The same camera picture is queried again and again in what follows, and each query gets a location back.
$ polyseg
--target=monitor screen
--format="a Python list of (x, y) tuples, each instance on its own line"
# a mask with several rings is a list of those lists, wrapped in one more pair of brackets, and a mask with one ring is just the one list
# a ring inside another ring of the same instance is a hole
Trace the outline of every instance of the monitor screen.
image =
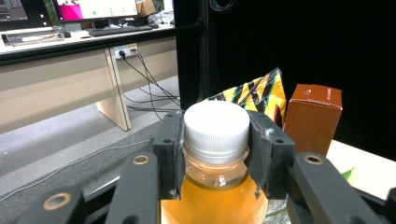
[(51, 26), (43, 0), (0, 0), (0, 31)]
[(135, 0), (52, 0), (59, 21), (137, 16)]

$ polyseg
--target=bottle neck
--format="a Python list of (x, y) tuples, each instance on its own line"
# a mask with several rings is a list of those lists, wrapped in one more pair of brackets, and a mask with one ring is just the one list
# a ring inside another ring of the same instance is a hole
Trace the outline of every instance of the bottle neck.
[(248, 177), (248, 168), (244, 164), (248, 149), (239, 160), (225, 164), (205, 163), (196, 160), (184, 149), (183, 152), (186, 161), (186, 178), (203, 189), (233, 189)]

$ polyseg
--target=cardboard box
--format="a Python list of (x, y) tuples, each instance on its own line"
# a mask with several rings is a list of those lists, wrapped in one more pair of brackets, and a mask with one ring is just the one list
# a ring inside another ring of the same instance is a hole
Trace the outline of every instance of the cardboard box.
[(326, 156), (341, 117), (341, 90), (298, 84), (283, 127), (295, 142), (296, 152), (312, 151)]
[(136, 4), (137, 15), (139, 17), (144, 18), (155, 12), (154, 4), (152, 0), (144, 0)]

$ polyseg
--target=black cable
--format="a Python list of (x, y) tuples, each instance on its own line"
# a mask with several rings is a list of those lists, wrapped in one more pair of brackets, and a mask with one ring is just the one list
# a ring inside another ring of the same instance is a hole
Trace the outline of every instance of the black cable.
[[(125, 96), (126, 99), (128, 99), (129, 101), (131, 101), (132, 103), (138, 103), (138, 104), (143, 104), (143, 103), (149, 103), (150, 101), (134, 101), (131, 100), (130, 98), (128, 98), (128, 96), (126, 96), (125, 94), (123, 94)], [(154, 99), (152, 101), (165, 101), (165, 100), (169, 100), (169, 99)]]
[(172, 112), (172, 111), (178, 111), (180, 109), (168, 109), (168, 108), (145, 108), (145, 107), (135, 107), (135, 106), (131, 106), (131, 105), (127, 105), (126, 107), (137, 110), (137, 111), (157, 111), (157, 112), (163, 112), (163, 113), (168, 113), (168, 112)]
[[(128, 145), (128, 146), (124, 146), (124, 147), (134, 147), (134, 146), (137, 146), (137, 145), (139, 145), (139, 144), (147, 143), (147, 142), (149, 142), (149, 140), (142, 141), (142, 142), (138, 142), (138, 143), (131, 144), (131, 145)], [(79, 162), (85, 161), (85, 160), (87, 160), (87, 159), (89, 159), (89, 158), (91, 158), (91, 157), (93, 157), (93, 156), (96, 156), (96, 155), (98, 155), (98, 154), (100, 154), (100, 153), (102, 153), (102, 152), (104, 152), (104, 151), (108, 151), (108, 150), (110, 150), (110, 149), (118, 149), (118, 148), (123, 148), (123, 147), (105, 147), (105, 148), (103, 148), (102, 150), (99, 150), (99, 151), (97, 151), (97, 152), (95, 152), (95, 153), (92, 153), (91, 155), (89, 155), (89, 156), (86, 157), (86, 158), (82, 158), (82, 159), (79, 159), (79, 160), (70, 162), (70, 163), (66, 164), (65, 166), (63, 166), (63, 167), (61, 167), (61, 168), (55, 170), (52, 174), (48, 175), (48, 176), (45, 177), (44, 179), (41, 179), (41, 180), (39, 180), (39, 181), (37, 181), (37, 182), (35, 182), (35, 183), (31, 184), (31, 185), (28, 185), (28, 186), (26, 186), (26, 187), (22, 187), (22, 188), (19, 188), (19, 189), (15, 189), (14, 191), (10, 192), (6, 197), (2, 198), (2, 199), (0, 200), (0, 203), (2, 203), (5, 199), (11, 197), (12, 195), (14, 195), (14, 194), (16, 194), (16, 193), (18, 193), (18, 192), (20, 192), (20, 191), (23, 191), (23, 190), (25, 190), (25, 189), (29, 189), (29, 188), (31, 188), (31, 187), (34, 187), (34, 186), (36, 186), (36, 185), (38, 185), (38, 184), (43, 183), (44, 181), (50, 179), (51, 177), (55, 176), (56, 174), (58, 174), (59, 172), (61, 172), (63, 169), (65, 169), (65, 168), (67, 168), (67, 167), (69, 167), (69, 166), (71, 166), (71, 165), (74, 165), (74, 164), (77, 164), (77, 163), (79, 163)]]
[(149, 93), (148, 91), (145, 91), (145, 90), (143, 90), (143, 89), (140, 88), (140, 87), (139, 87), (139, 89), (140, 89), (142, 92), (144, 92), (144, 93), (151, 94), (152, 96), (169, 98), (169, 96), (167, 96), (167, 95), (165, 95), (165, 96), (156, 95), (156, 94)]
[[(167, 95), (165, 92), (166, 92), (166, 90), (164, 90), (157, 82), (155, 82), (155, 80), (154, 81), (152, 81), (152, 80), (150, 80), (148, 77), (145, 77), (145, 75), (143, 75), (139, 70), (137, 70), (133, 65), (131, 65), (130, 63), (128, 63), (128, 61), (126, 61), (126, 59), (124, 59), (124, 61), (130, 66), (130, 67), (132, 67), (138, 74), (140, 74), (143, 78), (145, 78), (147, 81), (148, 81), (148, 83), (152, 83), (152, 84), (154, 84), (155, 86), (157, 86), (158, 88), (160, 88), (160, 90), (162, 90), (163, 91), (163, 93), (165, 94), (165, 95)], [(170, 96), (169, 95), (167, 95), (166, 97), (167, 98), (169, 98), (171, 101), (173, 101), (176, 105), (178, 105), (178, 106), (180, 106), (180, 104), (178, 104), (177, 102), (175, 102), (172, 98), (176, 98), (174, 95), (172, 95), (171, 93), (169, 93), (170, 94)]]
[(230, 2), (225, 6), (222, 7), (218, 4), (217, 0), (209, 0), (209, 5), (210, 7), (219, 13), (222, 14), (230, 14), (236, 11), (236, 9), (239, 7), (240, 0), (230, 0)]
[[(120, 50), (119, 55), (120, 55), (120, 56), (122, 57), (122, 59), (123, 59), (129, 66), (131, 66), (136, 72), (138, 72), (142, 77), (145, 77), (140, 71), (138, 71), (137, 69), (135, 69), (131, 64), (128, 63), (128, 61), (126, 61), (125, 52), (124, 52), (123, 50)], [(151, 81), (151, 80), (149, 79), (149, 75), (148, 75), (147, 72), (146, 72), (146, 76), (147, 76), (147, 77), (145, 77), (145, 79), (148, 81), (148, 91), (151, 93), (151, 86), (150, 86), (150, 81)], [(157, 111), (155, 110), (155, 107), (154, 107), (154, 103), (153, 103), (153, 101), (152, 101), (152, 95), (151, 95), (151, 94), (149, 95), (149, 98), (150, 98), (151, 105), (152, 105), (152, 108), (153, 108), (153, 110), (154, 110), (155, 115), (157, 115), (157, 117), (158, 117), (159, 120), (163, 120), (163, 119), (161, 119), (161, 117), (157, 114)]]
[[(145, 61), (144, 61), (144, 59), (143, 59), (143, 56), (140, 54), (139, 50), (134, 49), (134, 52), (136, 53), (136, 55), (137, 55), (137, 57), (139, 58), (140, 62), (141, 62), (141, 63), (143, 64), (143, 66), (145, 67), (146, 72), (150, 75), (151, 79), (153, 80), (153, 83), (154, 83), (158, 88), (160, 88), (160, 90), (162, 90), (163, 93), (164, 93), (165, 95), (167, 95), (167, 96), (172, 96), (172, 97), (175, 98), (174, 95), (172, 95), (169, 91), (167, 91), (167, 90), (165, 90), (164, 88), (162, 88), (162, 87), (158, 84), (158, 82), (154, 79), (154, 77), (152, 76), (152, 74), (150, 73), (150, 71), (148, 70), (148, 68), (146, 67), (146, 63), (145, 63)], [(171, 100), (172, 100), (175, 104), (177, 104), (178, 106), (180, 106), (180, 104), (178, 104), (177, 102), (175, 102), (173, 99), (171, 99)]]

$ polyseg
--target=black backdrop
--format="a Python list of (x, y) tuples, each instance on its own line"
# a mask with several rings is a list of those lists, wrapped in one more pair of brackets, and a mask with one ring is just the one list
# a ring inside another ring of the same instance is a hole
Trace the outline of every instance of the black backdrop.
[(219, 89), (277, 66), (288, 100), (298, 83), (341, 89), (334, 139), (396, 161), (395, 3), (242, 0), (216, 14)]

